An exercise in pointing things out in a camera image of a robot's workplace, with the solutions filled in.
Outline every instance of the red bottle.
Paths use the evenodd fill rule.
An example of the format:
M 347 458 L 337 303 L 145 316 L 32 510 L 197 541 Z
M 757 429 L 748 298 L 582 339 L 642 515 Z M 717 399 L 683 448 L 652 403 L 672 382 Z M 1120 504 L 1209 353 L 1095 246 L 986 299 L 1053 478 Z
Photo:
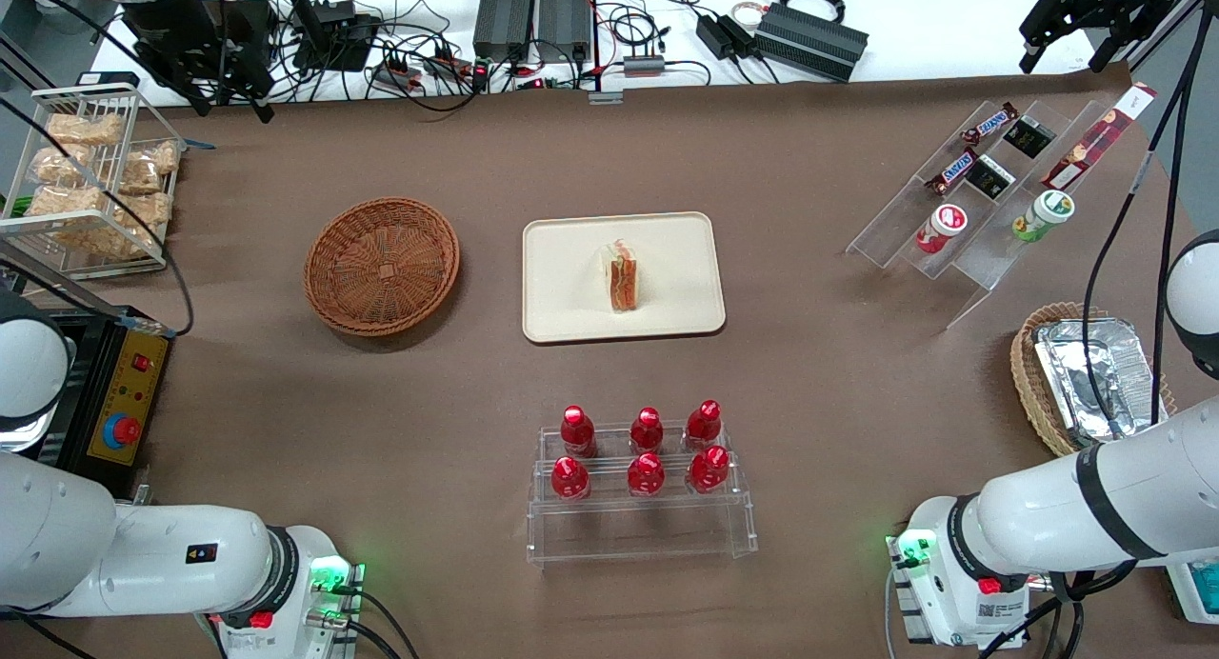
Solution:
M 713 445 L 698 452 L 690 460 L 686 471 L 686 485 L 700 495 L 716 490 L 716 486 L 728 480 L 728 451 Z
M 652 497 L 664 485 L 664 467 L 652 452 L 644 452 L 627 469 L 627 486 L 633 497 Z
M 658 452 L 662 439 L 664 428 L 661 425 L 659 413 L 652 407 L 640 408 L 638 419 L 630 425 L 630 449 L 635 454 Z
M 707 400 L 691 413 L 686 421 L 686 430 L 681 434 L 681 446 L 689 452 L 701 452 L 711 447 L 719 437 L 719 429 L 723 428 L 719 420 L 719 403 Z
M 550 486 L 555 488 L 555 495 L 563 502 L 578 502 L 592 491 L 589 470 L 579 460 L 572 459 L 570 456 L 561 456 L 558 460 L 555 460 L 555 469 L 550 474 Z
M 597 456 L 597 436 L 592 429 L 592 419 L 589 419 L 583 408 L 574 404 L 567 407 L 558 434 L 563 437 L 563 449 L 567 454 L 579 456 L 580 459 L 592 459 Z

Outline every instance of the yellow panel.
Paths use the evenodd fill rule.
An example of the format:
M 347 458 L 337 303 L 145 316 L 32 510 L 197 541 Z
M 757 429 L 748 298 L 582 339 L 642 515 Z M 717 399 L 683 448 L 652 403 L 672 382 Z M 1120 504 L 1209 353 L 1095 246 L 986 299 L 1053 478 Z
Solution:
M 88 456 L 113 460 L 115 464 L 124 467 L 135 463 L 135 452 L 139 451 L 140 442 L 144 441 L 144 425 L 147 424 L 149 408 L 152 407 L 152 395 L 156 392 L 157 380 L 161 380 L 161 369 L 165 368 L 167 351 L 169 351 L 169 342 L 166 339 L 149 334 L 127 333 L 123 350 L 118 352 L 118 361 L 115 364 L 115 376 L 111 378 L 110 390 L 106 391 L 106 402 L 102 404 L 98 424 L 93 429 L 93 437 L 89 439 Z M 146 372 L 135 369 L 137 356 L 144 356 L 149 361 Z M 140 437 L 122 449 L 111 449 L 102 439 L 106 420 L 115 413 L 126 413 L 140 424 Z

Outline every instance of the wicker basket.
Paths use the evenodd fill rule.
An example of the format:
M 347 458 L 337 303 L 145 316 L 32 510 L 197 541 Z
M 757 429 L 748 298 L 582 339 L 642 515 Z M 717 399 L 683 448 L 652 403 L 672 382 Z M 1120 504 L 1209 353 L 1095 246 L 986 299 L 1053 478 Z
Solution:
M 1015 337 L 1012 339 L 1012 378 L 1015 381 L 1015 390 L 1020 395 L 1020 403 L 1024 413 L 1029 417 L 1034 430 L 1041 436 L 1057 456 L 1073 454 L 1080 447 L 1072 445 L 1067 429 L 1063 428 L 1062 419 L 1058 418 L 1058 406 L 1054 403 L 1053 393 L 1041 373 L 1041 361 L 1032 348 L 1032 330 L 1051 320 L 1080 319 L 1084 315 L 1084 307 L 1075 302 L 1050 303 L 1032 312 L 1032 315 L 1024 322 Z M 1092 308 L 1091 319 L 1108 317 L 1108 312 Z M 1164 401 L 1168 415 L 1176 413 L 1176 404 L 1171 391 L 1164 381 L 1163 374 L 1159 378 L 1159 395 Z
M 305 261 L 305 295 L 332 329 L 355 336 L 407 330 L 457 280 L 452 225 L 413 199 L 374 199 L 330 220 Z

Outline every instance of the red emergency stop button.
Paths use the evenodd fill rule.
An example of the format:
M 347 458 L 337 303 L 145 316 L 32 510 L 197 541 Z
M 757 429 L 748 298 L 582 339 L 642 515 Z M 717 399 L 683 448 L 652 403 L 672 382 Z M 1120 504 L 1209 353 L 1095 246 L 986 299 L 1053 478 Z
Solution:
M 983 579 L 978 581 L 978 590 L 983 594 L 998 594 L 1003 592 L 1003 585 L 995 579 Z
M 140 439 L 140 421 L 130 417 L 122 417 L 115 421 L 113 434 L 118 445 L 132 445 Z

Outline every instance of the white table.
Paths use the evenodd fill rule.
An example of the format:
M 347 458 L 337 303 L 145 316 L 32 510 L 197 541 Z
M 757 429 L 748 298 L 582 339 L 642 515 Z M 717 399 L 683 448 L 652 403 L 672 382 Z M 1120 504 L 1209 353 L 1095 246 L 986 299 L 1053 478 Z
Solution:
M 445 38 L 462 48 L 462 55 L 469 58 L 473 55 L 473 29 L 474 18 L 478 11 L 478 0 L 427 0 L 438 12 L 447 16 L 452 26 L 445 32 Z M 625 1 L 628 4 L 639 2 L 636 0 L 597 0 L 599 2 Z M 720 13 L 728 13 L 731 6 L 745 0 L 701 0 L 698 4 L 714 9 Z M 768 4 L 772 0 L 752 0 Z M 862 80 L 909 80 L 930 78 L 963 78 L 963 77 L 1009 77 L 1020 72 L 1018 63 L 1024 52 L 1024 40 L 1019 34 L 1019 24 L 1032 7 L 1036 0 L 845 0 L 846 18 L 844 23 L 869 34 L 868 49 L 855 68 L 852 82 Z M 357 11 L 369 11 L 367 6 L 380 10 L 383 18 L 390 18 L 395 13 L 394 0 L 358 0 L 362 9 Z M 412 4 L 411 0 L 399 0 L 399 12 L 405 11 Z M 278 0 L 280 12 L 286 16 L 289 12 L 288 0 Z M 792 6 L 809 11 L 811 13 L 826 12 L 826 5 L 819 0 L 795 0 Z M 601 7 L 603 13 L 608 7 Z M 697 60 L 709 66 L 712 71 L 712 83 L 714 85 L 740 85 L 745 79 L 736 67 L 728 61 L 716 61 L 706 46 L 695 35 L 696 17 L 689 7 L 667 2 L 663 0 L 647 0 L 647 10 L 656 17 L 659 27 L 670 26 L 672 30 L 666 35 L 666 58 L 669 60 Z M 428 26 L 440 29 L 441 21 L 427 12 L 421 5 L 408 17 L 401 21 L 411 24 Z M 134 43 L 133 35 L 122 22 L 111 26 L 113 35 L 122 43 Z M 413 34 L 417 30 L 410 28 L 396 28 L 400 35 Z M 389 29 L 382 29 L 379 38 L 394 41 Z M 603 29 L 600 33 L 600 51 L 602 63 L 613 51 L 613 43 L 610 33 Z M 1063 38 L 1050 46 L 1037 65 L 1036 73 L 1067 73 L 1085 68 L 1092 56 L 1092 46 L 1084 33 L 1076 32 Z M 622 51 L 616 56 L 620 60 Z M 380 51 L 374 50 L 369 55 L 369 65 L 379 63 Z M 770 82 L 769 73 L 762 68 L 756 60 L 742 61 L 745 71 L 758 83 Z M 811 80 L 820 82 L 822 78 L 812 77 L 809 73 L 789 68 L 787 66 L 770 61 L 772 68 L 783 82 Z M 95 71 L 135 71 L 140 74 L 140 90 L 147 96 L 149 102 L 157 107 L 169 107 L 171 105 L 185 105 L 185 100 L 172 94 L 167 88 L 156 85 L 130 58 L 122 55 L 111 43 L 104 41 L 94 61 Z M 620 68 L 611 71 L 602 80 L 603 90 L 619 90 L 624 88 L 661 86 L 661 85 L 701 85 L 705 82 L 705 73 L 697 66 L 684 66 L 689 71 L 669 69 L 661 77 L 627 78 L 620 73 Z M 540 77 L 556 77 L 560 79 L 570 78 L 568 66 L 547 66 Z M 284 78 L 285 72 L 277 69 L 273 73 L 277 79 Z M 502 83 L 496 80 L 492 89 L 499 90 Z M 430 80 L 425 83 L 429 94 L 434 94 Z M 362 99 L 367 82 L 358 73 L 347 73 L 347 86 L 354 99 Z M 297 100 L 308 99 L 313 91 L 313 83 L 305 85 Z M 379 99 L 394 99 L 393 95 L 379 94 L 373 90 L 373 96 Z M 288 97 L 279 99 L 283 102 Z M 327 72 L 321 79 L 315 100 L 345 99 L 339 73 Z

